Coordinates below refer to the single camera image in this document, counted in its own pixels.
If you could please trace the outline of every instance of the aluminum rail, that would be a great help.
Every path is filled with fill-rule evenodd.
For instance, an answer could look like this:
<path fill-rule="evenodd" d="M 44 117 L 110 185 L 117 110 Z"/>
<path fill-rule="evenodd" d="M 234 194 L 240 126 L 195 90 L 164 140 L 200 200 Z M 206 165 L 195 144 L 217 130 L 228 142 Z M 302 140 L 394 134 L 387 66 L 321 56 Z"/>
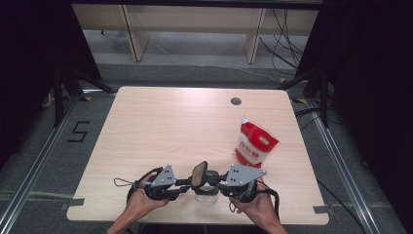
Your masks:
<path fill-rule="evenodd" d="M 10 232 L 13 224 L 15 223 L 18 215 L 24 205 L 25 200 L 27 199 L 31 189 L 36 183 L 39 175 L 43 171 L 50 155 L 52 154 L 53 149 L 57 143 L 57 140 L 66 125 L 68 116 L 73 110 L 73 107 L 78 102 L 79 97 L 71 97 L 66 107 L 64 108 L 64 116 L 61 119 L 60 123 L 52 129 L 52 132 L 49 134 L 48 139 L 40 150 L 36 160 L 28 171 L 24 181 L 21 183 L 18 191 L 15 193 L 8 207 L 4 210 L 0 217 L 0 233 L 7 234 Z"/>
<path fill-rule="evenodd" d="M 311 108 L 317 108 L 316 103 L 312 99 L 309 99 L 309 104 Z M 328 148 L 331 159 L 333 160 L 337 172 L 343 181 L 347 193 L 355 206 L 364 230 L 366 233 L 371 234 L 381 233 L 374 219 L 373 213 L 370 211 L 370 208 L 358 190 L 356 182 L 353 179 L 352 174 L 350 173 L 349 168 L 347 167 L 346 162 L 344 161 L 340 150 L 338 149 L 337 144 L 330 133 L 330 130 L 324 126 L 322 121 L 318 118 L 317 113 L 313 113 L 313 116 L 316 118 L 317 127 L 321 133 L 321 137 Z"/>

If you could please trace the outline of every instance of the hand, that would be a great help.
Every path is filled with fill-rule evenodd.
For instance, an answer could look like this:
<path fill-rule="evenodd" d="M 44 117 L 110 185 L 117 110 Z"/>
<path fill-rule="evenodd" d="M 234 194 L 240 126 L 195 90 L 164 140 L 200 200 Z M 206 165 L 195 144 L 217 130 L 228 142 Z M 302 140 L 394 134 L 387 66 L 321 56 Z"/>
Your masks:
<path fill-rule="evenodd" d="M 115 223 L 107 230 L 108 234 L 119 233 L 123 234 L 137 220 L 145 217 L 150 212 L 157 208 L 164 207 L 168 204 L 168 199 L 161 201 L 152 200 L 148 198 L 142 189 L 143 186 L 138 185 L 139 188 L 134 191 L 127 203 L 122 214 L 116 219 Z"/>
<path fill-rule="evenodd" d="M 257 190 L 265 190 L 266 187 L 262 183 L 264 182 L 262 177 L 257 180 Z M 234 198 L 230 198 L 230 201 L 238 209 L 237 214 L 245 213 L 253 223 L 266 232 L 271 234 L 286 233 L 276 216 L 270 194 L 258 194 L 250 203 L 242 203 Z"/>

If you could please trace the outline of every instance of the hole in table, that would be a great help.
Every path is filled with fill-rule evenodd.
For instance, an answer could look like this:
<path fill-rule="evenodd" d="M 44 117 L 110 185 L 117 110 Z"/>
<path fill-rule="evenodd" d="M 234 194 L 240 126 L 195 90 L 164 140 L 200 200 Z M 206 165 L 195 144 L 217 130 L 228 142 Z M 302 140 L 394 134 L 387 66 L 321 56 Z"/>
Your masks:
<path fill-rule="evenodd" d="M 240 105 L 241 104 L 241 99 L 238 97 L 232 97 L 231 98 L 231 103 L 233 103 L 234 105 Z"/>

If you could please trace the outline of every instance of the tripod leg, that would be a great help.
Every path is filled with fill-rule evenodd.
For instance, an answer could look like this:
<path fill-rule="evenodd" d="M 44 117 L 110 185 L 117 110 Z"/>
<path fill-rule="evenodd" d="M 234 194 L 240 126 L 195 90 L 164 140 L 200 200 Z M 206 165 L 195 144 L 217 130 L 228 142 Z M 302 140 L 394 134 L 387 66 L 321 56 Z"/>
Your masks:
<path fill-rule="evenodd" d="M 319 107 L 319 115 L 321 121 L 323 122 L 324 126 L 328 128 L 328 121 L 327 121 L 327 103 L 328 103 L 328 78 L 325 74 L 322 74 L 321 77 L 321 98 L 320 98 L 320 107 Z"/>
<path fill-rule="evenodd" d="M 316 70 L 315 69 L 310 69 L 306 72 L 304 72 L 301 75 L 296 76 L 293 80 L 281 85 L 279 88 L 277 88 L 277 90 L 287 90 L 293 86 L 295 86 L 296 84 L 304 81 L 304 80 L 310 80 L 310 78 L 316 74 Z"/>
<path fill-rule="evenodd" d="M 60 71 L 56 71 L 56 77 L 54 81 L 54 92 L 55 92 L 55 123 L 54 127 L 60 123 L 63 117 L 63 100 L 61 97 L 61 82 L 60 82 Z"/>
<path fill-rule="evenodd" d="M 81 72 L 77 69 L 73 69 L 73 68 L 68 67 L 68 66 L 66 66 L 65 69 L 68 70 L 69 72 L 73 73 L 77 77 L 87 81 L 88 83 L 100 88 L 101 90 L 103 90 L 106 93 L 117 93 L 118 92 L 117 90 L 112 89 L 109 86 L 106 86 L 105 84 L 101 83 L 100 81 L 91 78 L 87 74 L 85 74 L 85 73 L 83 73 L 83 72 Z"/>

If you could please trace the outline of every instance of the gray floor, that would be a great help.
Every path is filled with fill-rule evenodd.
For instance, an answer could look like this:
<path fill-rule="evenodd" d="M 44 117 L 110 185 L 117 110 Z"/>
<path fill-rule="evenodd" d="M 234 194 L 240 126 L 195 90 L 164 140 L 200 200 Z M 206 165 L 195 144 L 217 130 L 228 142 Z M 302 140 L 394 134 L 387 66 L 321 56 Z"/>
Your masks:
<path fill-rule="evenodd" d="M 125 33 L 85 31 L 94 58 L 104 82 L 114 88 L 123 85 L 223 87 L 274 89 L 280 78 L 291 79 L 286 73 L 294 70 L 280 59 L 274 59 L 262 44 L 258 47 L 255 64 L 247 64 L 241 35 L 207 33 L 152 33 L 145 54 L 140 62 L 131 61 L 131 52 Z M 274 46 L 273 36 L 264 36 L 268 45 Z M 291 37 L 291 41 L 304 49 L 306 37 Z M 287 50 L 278 51 L 293 62 Z M 94 89 L 82 84 L 85 89 Z M 302 98 L 305 84 L 291 88 L 291 98 Z M 95 227 L 108 227 L 111 222 L 79 222 L 66 218 L 67 204 L 76 191 L 101 126 L 110 109 L 114 96 L 94 93 L 90 101 L 79 101 L 63 129 L 56 148 L 32 189 L 11 233 L 90 233 Z M 309 108 L 305 103 L 292 104 L 295 111 Z M 360 162 L 355 143 L 345 125 L 334 111 L 328 112 L 329 130 L 338 144 L 363 198 L 378 223 L 381 233 L 405 233 L 392 206 L 382 193 L 374 176 Z M 356 213 L 346 188 L 339 177 L 329 151 L 311 114 L 299 119 L 303 139 L 316 174 L 343 203 Z M 35 121 L 24 143 L 0 173 L 0 206 L 7 207 L 13 192 L 19 188 L 31 164 L 52 130 L 53 106 L 45 108 Z M 68 142 L 79 136 L 72 130 L 78 121 L 90 121 L 81 130 L 88 135 L 82 143 Z M 290 233 L 362 233 L 356 222 L 325 189 L 320 188 L 324 201 L 330 202 L 338 218 L 330 216 L 325 226 L 287 225 Z"/>

